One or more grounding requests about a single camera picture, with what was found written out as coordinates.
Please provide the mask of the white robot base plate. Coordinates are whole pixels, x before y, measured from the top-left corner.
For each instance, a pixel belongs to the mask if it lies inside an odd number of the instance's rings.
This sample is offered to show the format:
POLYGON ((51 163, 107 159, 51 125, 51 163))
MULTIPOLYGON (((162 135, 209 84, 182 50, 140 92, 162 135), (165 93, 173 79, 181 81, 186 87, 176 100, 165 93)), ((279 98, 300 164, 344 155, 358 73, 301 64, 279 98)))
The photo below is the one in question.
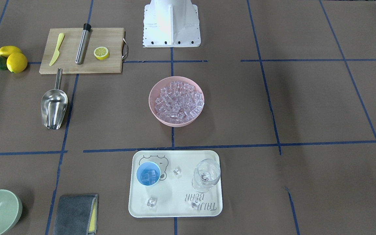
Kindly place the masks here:
POLYGON ((201 45, 198 7, 190 0, 151 0, 144 6, 143 24, 145 48, 201 45))

